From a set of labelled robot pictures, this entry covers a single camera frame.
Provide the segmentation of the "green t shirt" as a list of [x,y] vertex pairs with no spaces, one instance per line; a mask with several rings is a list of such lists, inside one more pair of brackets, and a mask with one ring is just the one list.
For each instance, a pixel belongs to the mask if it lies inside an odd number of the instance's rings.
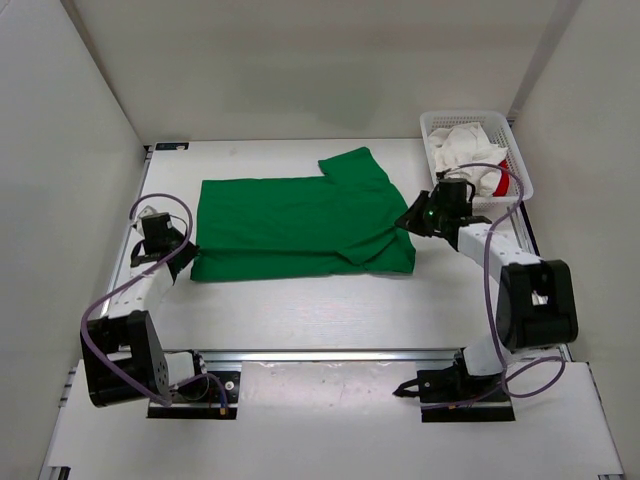
[[413,273],[416,250],[395,224],[407,204],[370,149],[318,167],[312,177],[203,181],[191,280]]

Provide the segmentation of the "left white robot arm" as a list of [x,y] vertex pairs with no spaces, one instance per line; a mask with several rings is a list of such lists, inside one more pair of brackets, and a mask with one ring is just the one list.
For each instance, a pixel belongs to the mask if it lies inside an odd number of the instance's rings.
[[87,322],[81,340],[88,392],[96,407],[142,399],[171,399],[170,367],[152,315],[199,248],[174,225],[174,217],[146,208],[134,228],[142,236],[130,256],[130,274],[140,279],[115,295],[105,316]]

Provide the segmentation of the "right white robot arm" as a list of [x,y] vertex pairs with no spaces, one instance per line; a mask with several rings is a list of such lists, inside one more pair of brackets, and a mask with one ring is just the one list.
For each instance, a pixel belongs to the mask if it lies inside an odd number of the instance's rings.
[[512,354],[571,343],[579,332],[569,266],[528,253],[499,234],[495,222],[473,213],[474,194],[462,179],[441,180],[395,221],[409,233],[446,240],[483,268],[489,337],[459,350],[441,372],[464,400],[476,397],[486,380],[499,380]]

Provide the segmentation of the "red t shirt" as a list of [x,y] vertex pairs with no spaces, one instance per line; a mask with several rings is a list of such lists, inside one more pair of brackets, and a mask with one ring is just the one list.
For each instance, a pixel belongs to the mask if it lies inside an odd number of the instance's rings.
[[498,173],[500,174],[499,181],[497,183],[496,189],[492,194],[494,198],[507,196],[510,188],[510,175],[507,173],[509,165],[507,160],[503,160],[499,164],[499,167],[501,167],[501,170],[498,171]]

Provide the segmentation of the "white t shirt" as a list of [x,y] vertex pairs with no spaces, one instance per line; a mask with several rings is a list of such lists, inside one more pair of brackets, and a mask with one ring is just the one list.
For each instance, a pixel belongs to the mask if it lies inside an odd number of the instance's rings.
[[427,136],[427,144],[437,174],[449,172],[451,178],[462,178],[476,188],[476,194],[493,197],[499,181],[499,170],[461,165],[487,163],[497,165],[507,158],[508,148],[492,143],[479,122],[438,128]]

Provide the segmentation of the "white plastic basket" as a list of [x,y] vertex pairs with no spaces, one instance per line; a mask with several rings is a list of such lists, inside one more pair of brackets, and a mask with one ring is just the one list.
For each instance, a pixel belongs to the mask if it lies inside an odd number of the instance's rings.
[[533,184],[504,115],[428,111],[420,116],[420,128],[433,184],[441,177],[469,181],[475,187],[476,210],[533,197]]

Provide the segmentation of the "dark table label sticker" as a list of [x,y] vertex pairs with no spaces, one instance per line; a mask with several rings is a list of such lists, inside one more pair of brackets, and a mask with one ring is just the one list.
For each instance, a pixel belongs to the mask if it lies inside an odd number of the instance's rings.
[[185,151],[190,146],[189,142],[159,142],[155,145],[155,151]]

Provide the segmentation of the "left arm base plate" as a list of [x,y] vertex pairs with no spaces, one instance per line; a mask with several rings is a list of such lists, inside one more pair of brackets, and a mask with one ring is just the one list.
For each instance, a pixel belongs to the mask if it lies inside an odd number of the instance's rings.
[[163,407],[150,402],[147,418],[154,420],[219,420],[233,421],[237,419],[241,390],[240,364],[209,363],[207,371],[215,375],[221,382],[226,394],[225,406],[218,384],[211,379],[198,380],[192,384],[179,387],[172,393],[173,403]]

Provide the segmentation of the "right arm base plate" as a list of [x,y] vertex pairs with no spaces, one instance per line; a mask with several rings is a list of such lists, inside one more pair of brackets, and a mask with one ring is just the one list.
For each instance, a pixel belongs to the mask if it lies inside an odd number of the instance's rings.
[[423,423],[513,422],[515,413],[500,375],[471,376],[461,360],[444,369],[418,370],[393,395],[419,400]]

